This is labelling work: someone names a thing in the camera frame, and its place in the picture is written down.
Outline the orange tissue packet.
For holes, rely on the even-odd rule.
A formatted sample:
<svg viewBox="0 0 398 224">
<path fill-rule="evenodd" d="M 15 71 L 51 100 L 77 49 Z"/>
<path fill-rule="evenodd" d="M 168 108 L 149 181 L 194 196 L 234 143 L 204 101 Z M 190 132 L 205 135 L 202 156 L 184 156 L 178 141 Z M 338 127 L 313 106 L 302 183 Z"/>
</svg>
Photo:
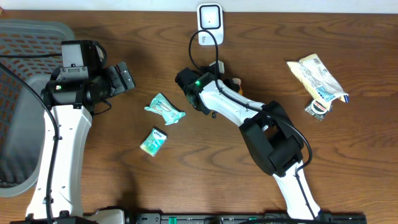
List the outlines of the orange tissue packet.
<svg viewBox="0 0 398 224">
<path fill-rule="evenodd" d="M 241 87 L 241 84 L 242 84 L 241 79 L 240 78 L 233 78 L 232 81 L 236 85 L 236 87 L 239 88 L 238 93 L 240 95 L 243 95 L 243 89 Z"/>
</svg>

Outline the teal wet-wipe packet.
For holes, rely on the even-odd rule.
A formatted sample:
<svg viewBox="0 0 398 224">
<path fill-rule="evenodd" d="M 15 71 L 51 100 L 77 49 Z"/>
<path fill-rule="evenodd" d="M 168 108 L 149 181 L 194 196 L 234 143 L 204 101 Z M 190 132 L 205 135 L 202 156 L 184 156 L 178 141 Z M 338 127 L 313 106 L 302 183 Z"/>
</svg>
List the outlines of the teal wet-wipe packet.
<svg viewBox="0 0 398 224">
<path fill-rule="evenodd" d="M 166 125 L 178 123 L 181 118 L 186 116 L 184 111 L 175 108 L 162 93 L 158 93 L 152 99 L 150 105 L 145 106 L 144 109 L 161 115 Z"/>
</svg>

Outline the green Kleenex tissue packet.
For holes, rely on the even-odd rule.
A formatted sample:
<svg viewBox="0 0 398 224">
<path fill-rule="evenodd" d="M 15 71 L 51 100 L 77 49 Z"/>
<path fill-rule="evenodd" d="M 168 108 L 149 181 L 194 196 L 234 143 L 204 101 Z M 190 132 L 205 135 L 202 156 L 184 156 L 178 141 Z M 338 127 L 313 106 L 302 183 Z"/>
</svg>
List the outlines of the green Kleenex tissue packet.
<svg viewBox="0 0 398 224">
<path fill-rule="evenodd" d="M 150 156 L 154 157 L 166 140 L 167 135 L 163 131 L 153 128 L 148 137 L 140 145 L 140 148 Z"/>
</svg>

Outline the large yellow snack bag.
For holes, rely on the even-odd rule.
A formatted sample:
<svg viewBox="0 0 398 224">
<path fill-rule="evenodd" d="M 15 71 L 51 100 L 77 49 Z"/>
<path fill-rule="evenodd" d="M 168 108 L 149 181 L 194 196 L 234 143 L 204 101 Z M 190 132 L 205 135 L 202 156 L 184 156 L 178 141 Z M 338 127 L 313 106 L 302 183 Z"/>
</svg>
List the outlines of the large yellow snack bag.
<svg viewBox="0 0 398 224">
<path fill-rule="evenodd" d="M 331 110 L 334 100 L 349 102 L 349 94 L 343 90 L 317 54 L 311 54 L 298 61 L 286 61 L 286 63 L 312 98 L 326 110 Z"/>
</svg>

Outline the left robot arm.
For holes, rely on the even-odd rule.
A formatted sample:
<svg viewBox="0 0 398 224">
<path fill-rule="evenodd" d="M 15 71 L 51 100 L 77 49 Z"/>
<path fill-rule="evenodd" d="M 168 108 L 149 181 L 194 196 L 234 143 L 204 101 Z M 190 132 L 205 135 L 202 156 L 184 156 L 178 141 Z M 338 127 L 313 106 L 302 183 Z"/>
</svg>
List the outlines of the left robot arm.
<svg viewBox="0 0 398 224">
<path fill-rule="evenodd" d="M 39 176 L 23 223 L 131 223 L 119 207 L 83 213 L 83 152 L 95 106 L 135 87 L 124 62 L 107 66 L 105 49 L 94 40 L 61 43 L 62 66 L 56 68 L 40 94 L 45 137 Z"/>
</svg>

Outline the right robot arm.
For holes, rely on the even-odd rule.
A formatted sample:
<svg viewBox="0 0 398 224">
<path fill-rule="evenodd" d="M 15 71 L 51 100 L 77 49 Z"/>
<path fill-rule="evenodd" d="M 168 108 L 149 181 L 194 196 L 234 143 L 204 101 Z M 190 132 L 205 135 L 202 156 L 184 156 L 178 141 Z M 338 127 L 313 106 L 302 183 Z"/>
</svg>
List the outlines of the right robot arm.
<svg viewBox="0 0 398 224">
<path fill-rule="evenodd" d="M 201 75 L 185 68 L 177 73 L 175 82 L 196 110 L 222 114 L 239 128 L 258 168 L 275 178 L 289 217 L 318 219 L 320 207 L 303 171 L 310 162 L 303 159 L 302 149 L 309 143 L 278 102 L 252 101 L 242 95 L 238 79 L 221 80 L 212 70 Z"/>
</svg>

